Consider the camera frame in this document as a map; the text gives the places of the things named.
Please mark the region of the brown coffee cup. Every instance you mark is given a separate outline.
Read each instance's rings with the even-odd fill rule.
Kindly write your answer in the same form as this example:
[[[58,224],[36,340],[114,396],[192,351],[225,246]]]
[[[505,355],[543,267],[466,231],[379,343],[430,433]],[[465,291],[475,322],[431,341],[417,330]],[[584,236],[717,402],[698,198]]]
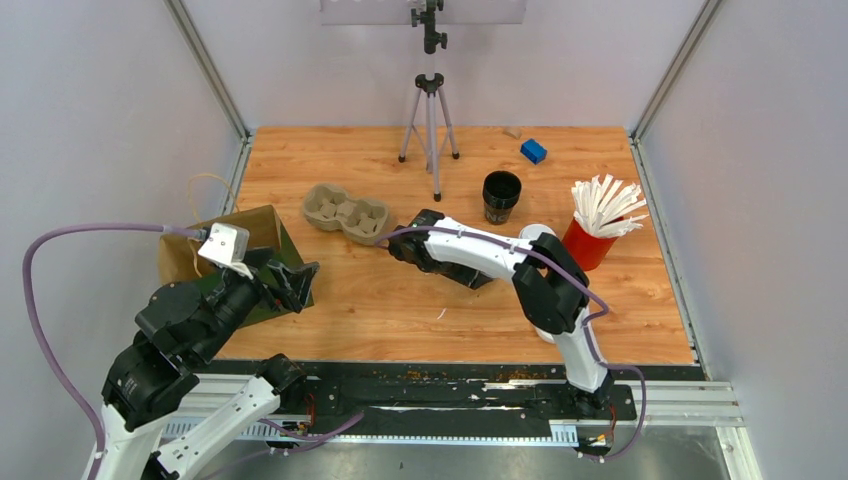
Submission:
[[[551,227],[540,223],[534,223],[523,227],[519,232],[519,238],[532,241],[539,239],[543,234],[556,237],[556,232]]]

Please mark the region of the green paper bag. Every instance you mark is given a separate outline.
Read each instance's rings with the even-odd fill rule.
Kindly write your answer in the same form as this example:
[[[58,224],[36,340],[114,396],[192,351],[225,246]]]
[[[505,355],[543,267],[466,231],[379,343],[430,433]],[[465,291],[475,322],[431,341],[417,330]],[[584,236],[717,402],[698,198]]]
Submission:
[[[160,237],[162,286],[137,315],[140,327],[210,336],[312,306],[319,265],[301,258],[273,207],[221,216],[194,228],[198,239],[177,233]]]

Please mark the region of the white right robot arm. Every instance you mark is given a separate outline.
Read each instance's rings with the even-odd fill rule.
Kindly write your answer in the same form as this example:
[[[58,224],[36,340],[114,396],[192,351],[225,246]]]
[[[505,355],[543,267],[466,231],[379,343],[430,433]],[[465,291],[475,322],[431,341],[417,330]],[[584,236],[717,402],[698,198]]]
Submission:
[[[598,350],[589,307],[598,297],[556,236],[505,237],[424,209],[408,226],[378,240],[395,259],[472,290],[497,279],[511,284],[524,316],[561,354],[575,411],[592,418],[609,407],[613,379]]]

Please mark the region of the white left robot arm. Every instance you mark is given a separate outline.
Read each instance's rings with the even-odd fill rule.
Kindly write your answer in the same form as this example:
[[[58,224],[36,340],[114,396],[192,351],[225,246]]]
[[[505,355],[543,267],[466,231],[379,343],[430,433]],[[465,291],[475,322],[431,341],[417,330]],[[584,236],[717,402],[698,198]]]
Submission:
[[[278,353],[214,413],[167,443],[165,427],[207,367],[255,307],[301,312],[311,301],[317,262],[289,267],[267,248],[247,254],[246,270],[221,269],[204,294],[192,282],[157,289],[135,318],[132,344],[114,360],[102,389],[103,440],[87,479],[193,479],[250,425],[306,401],[306,372]]]

